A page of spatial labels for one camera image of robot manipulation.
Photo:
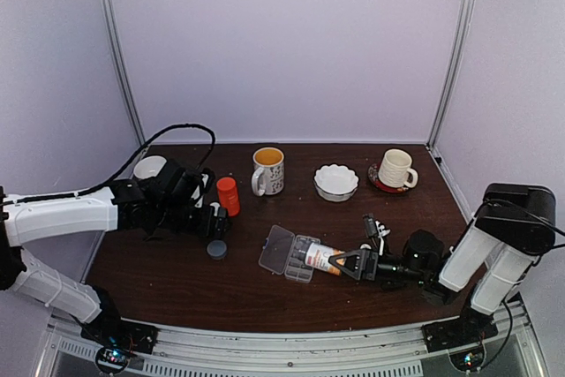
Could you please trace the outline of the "clear plastic pill organizer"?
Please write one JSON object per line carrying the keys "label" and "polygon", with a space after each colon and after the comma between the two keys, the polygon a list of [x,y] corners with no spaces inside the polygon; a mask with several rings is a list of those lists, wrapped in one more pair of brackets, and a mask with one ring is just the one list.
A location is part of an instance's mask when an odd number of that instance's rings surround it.
{"label": "clear plastic pill organizer", "polygon": [[295,235],[279,225],[273,225],[258,263],[262,268],[275,275],[283,275],[287,280],[309,283],[314,270],[305,263],[305,255],[311,244],[319,242],[318,238]]}

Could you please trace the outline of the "grey bottle cap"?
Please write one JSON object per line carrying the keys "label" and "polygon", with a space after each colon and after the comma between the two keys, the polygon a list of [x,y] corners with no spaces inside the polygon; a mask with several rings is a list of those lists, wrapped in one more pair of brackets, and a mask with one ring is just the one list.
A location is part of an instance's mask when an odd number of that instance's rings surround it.
{"label": "grey bottle cap", "polygon": [[207,254],[213,260],[222,260],[227,256],[228,246],[223,240],[213,240],[207,245]]}

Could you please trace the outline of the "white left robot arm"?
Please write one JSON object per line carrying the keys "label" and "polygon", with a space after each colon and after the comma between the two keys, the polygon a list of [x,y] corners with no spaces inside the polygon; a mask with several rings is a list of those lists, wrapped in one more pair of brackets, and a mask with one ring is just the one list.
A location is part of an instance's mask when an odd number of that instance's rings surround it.
{"label": "white left robot arm", "polygon": [[215,175],[208,168],[185,168],[172,159],[149,156],[136,164],[131,179],[111,179],[82,192],[32,197],[1,197],[1,288],[28,295],[63,310],[108,345],[127,336],[109,294],[79,283],[25,250],[27,243],[84,232],[157,230],[219,240],[229,214],[205,204]]}

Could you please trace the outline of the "grey-capped orange label bottle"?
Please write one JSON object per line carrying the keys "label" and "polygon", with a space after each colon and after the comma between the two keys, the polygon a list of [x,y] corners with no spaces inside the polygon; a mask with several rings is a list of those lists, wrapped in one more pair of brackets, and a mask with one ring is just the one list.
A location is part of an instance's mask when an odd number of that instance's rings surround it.
{"label": "grey-capped orange label bottle", "polygon": [[304,263],[306,266],[329,273],[331,275],[341,275],[342,271],[332,265],[329,259],[332,256],[340,255],[343,251],[321,245],[318,243],[311,243],[305,250]]}

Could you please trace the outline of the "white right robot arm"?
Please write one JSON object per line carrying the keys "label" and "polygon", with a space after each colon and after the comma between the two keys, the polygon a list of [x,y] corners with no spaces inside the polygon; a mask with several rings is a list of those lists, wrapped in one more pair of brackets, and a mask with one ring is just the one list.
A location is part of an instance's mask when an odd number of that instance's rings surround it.
{"label": "white right robot arm", "polygon": [[376,221],[365,215],[365,233],[379,241],[378,247],[334,254],[328,263],[357,281],[415,282],[430,301],[440,305],[450,304],[486,266],[471,290],[470,310],[452,327],[458,342],[470,343],[486,329],[486,316],[499,308],[534,263],[554,249],[555,209],[555,195],[547,187],[493,183],[449,250],[434,234],[417,230],[402,254],[394,255]]}

